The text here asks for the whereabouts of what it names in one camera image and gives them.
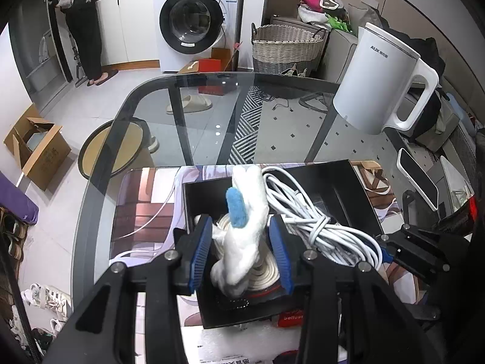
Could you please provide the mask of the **person in grey top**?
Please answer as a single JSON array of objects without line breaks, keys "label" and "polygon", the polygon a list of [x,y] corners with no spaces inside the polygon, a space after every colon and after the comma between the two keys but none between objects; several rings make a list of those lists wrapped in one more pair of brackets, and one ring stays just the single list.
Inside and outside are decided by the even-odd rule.
[{"label": "person in grey top", "polygon": [[48,0],[65,16],[67,28],[75,40],[87,86],[101,86],[118,71],[105,72],[101,64],[102,40],[95,0]]}]

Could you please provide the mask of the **black storage box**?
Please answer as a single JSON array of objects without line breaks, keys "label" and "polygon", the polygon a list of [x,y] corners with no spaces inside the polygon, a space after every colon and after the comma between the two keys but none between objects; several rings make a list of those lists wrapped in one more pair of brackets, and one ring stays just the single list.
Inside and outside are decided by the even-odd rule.
[{"label": "black storage box", "polygon": [[[284,166],[307,192],[319,211],[344,227],[356,228],[372,238],[380,235],[381,225],[363,185],[351,163]],[[182,187],[187,230],[196,227],[195,217],[210,216],[215,222],[228,211],[225,193],[231,185],[229,171],[221,177],[187,182]],[[261,291],[246,292],[241,298],[228,298],[210,282],[210,268],[216,263],[216,249],[210,248],[204,279],[196,291],[201,322],[207,329],[262,320],[281,312],[303,307],[305,293],[312,283],[310,270],[303,264],[303,239],[290,233],[280,216],[272,215],[263,237],[275,255],[279,279]]]}]

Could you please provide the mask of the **white sneakers on floor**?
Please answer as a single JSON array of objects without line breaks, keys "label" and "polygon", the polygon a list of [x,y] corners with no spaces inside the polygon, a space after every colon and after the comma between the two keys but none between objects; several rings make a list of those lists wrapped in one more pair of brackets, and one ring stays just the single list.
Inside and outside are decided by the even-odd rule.
[{"label": "white sneakers on floor", "polygon": [[71,297],[53,286],[31,284],[21,291],[21,297],[27,305],[40,307],[62,318],[67,318],[72,313]]}]

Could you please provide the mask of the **white electric kettle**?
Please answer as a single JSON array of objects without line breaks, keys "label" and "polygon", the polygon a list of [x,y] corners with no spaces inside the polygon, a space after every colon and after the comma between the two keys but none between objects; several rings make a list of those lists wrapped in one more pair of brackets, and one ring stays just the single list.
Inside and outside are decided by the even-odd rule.
[{"label": "white electric kettle", "polygon": [[[409,116],[397,111],[413,80],[424,89]],[[407,132],[418,121],[439,83],[437,72],[418,52],[392,34],[367,22],[359,29],[358,45],[333,98],[336,112],[356,129],[371,135],[385,128]]]}]

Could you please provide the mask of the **white paper packet with text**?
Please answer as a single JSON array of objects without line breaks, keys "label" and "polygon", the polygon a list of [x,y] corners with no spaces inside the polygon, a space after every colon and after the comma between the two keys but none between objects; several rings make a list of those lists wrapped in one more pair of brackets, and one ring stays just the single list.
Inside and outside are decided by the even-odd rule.
[{"label": "white paper packet with text", "polygon": [[182,328],[189,363],[271,362],[284,352],[298,349],[301,329],[279,328],[270,322],[204,329]]}]

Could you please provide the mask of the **red snack packet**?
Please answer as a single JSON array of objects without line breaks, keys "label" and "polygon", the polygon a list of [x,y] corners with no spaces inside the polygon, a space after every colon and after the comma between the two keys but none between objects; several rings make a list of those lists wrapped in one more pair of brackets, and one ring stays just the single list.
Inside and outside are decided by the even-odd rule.
[{"label": "red snack packet", "polygon": [[301,309],[282,312],[278,315],[276,325],[279,328],[300,327],[303,325],[304,312]]}]

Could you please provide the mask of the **beige slipper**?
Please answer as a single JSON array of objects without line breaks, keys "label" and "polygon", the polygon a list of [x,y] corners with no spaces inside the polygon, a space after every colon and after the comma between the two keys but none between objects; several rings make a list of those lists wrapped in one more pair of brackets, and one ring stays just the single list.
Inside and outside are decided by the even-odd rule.
[{"label": "beige slipper", "polygon": [[184,113],[200,113],[211,109],[213,106],[212,102],[203,95],[187,95],[182,97],[180,101],[169,102],[166,113],[173,115],[173,106],[179,104]]}]

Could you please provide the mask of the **smartphone in white case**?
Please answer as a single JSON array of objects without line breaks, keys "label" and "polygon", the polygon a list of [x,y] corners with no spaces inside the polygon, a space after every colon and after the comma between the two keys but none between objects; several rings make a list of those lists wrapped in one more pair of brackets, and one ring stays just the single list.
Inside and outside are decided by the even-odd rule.
[{"label": "smartphone in white case", "polygon": [[438,188],[405,148],[399,149],[396,165],[398,170],[406,176],[428,206],[437,212],[439,208]]}]

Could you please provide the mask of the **woven laundry basket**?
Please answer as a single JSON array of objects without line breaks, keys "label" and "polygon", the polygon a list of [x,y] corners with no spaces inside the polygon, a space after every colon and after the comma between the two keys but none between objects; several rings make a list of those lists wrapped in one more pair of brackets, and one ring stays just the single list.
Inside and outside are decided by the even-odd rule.
[{"label": "woven laundry basket", "polygon": [[252,24],[255,72],[283,75],[289,69],[309,76],[318,69],[326,46],[326,28],[305,30],[290,25]]}]

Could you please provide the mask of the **round wooden stool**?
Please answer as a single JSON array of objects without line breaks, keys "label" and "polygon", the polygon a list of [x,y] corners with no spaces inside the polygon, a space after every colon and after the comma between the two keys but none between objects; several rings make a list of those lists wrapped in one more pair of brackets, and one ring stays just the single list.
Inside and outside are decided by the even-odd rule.
[{"label": "round wooden stool", "polygon": [[87,180],[101,162],[112,166],[111,177],[122,176],[134,168],[154,167],[153,154],[158,149],[159,140],[145,120],[138,117],[124,123],[111,120],[88,136],[81,146],[77,166]]}]

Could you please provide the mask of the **red box on floor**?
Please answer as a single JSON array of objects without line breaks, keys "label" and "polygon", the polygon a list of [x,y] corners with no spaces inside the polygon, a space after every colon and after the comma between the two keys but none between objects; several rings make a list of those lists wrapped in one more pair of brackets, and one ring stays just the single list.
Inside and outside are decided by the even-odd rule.
[{"label": "red box on floor", "polygon": [[[221,73],[232,68],[233,51],[226,48],[212,48],[209,58],[199,58],[188,62],[178,74]],[[236,89],[236,85],[225,82],[218,86],[199,86],[198,92],[204,95],[223,96]]]}]

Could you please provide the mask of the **white plush toy blue ear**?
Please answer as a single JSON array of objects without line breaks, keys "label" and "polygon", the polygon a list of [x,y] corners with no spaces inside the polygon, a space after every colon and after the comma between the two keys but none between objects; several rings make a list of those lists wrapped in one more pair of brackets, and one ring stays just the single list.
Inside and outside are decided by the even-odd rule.
[{"label": "white plush toy blue ear", "polygon": [[247,290],[248,275],[259,260],[260,241],[269,215],[260,166],[235,166],[225,199],[229,226],[226,230],[213,229],[213,239],[222,244],[223,255],[212,267],[210,278],[225,296],[238,298]]}]

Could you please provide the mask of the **pile of colourful clothes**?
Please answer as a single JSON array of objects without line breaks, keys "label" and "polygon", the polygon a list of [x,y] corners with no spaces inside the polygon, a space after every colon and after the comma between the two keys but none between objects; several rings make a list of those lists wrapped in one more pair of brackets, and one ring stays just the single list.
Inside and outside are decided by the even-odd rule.
[{"label": "pile of colourful clothes", "polygon": [[353,32],[349,14],[341,0],[298,0],[298,18],[328,30]]}]

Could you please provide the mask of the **purple rolled mat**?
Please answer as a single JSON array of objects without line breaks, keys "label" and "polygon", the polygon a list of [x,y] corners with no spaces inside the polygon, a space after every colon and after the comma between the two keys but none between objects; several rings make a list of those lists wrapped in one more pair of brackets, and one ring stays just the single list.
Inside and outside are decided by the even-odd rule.
[{"label": "purple rolled mat", "polygon": [[38,206],[3,173],[0,173],[0,203],[2,208],[9,210],[23,223],[37,223]]}]

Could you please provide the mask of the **white front-load washing machine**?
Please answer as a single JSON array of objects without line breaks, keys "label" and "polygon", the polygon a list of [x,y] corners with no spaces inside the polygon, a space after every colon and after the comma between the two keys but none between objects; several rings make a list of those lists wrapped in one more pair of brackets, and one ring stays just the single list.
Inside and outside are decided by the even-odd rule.
[{"label": "white front-load washing machine", "polygon": [[178,72],[240,40],[243,0],[153,0],[159,67]]}]

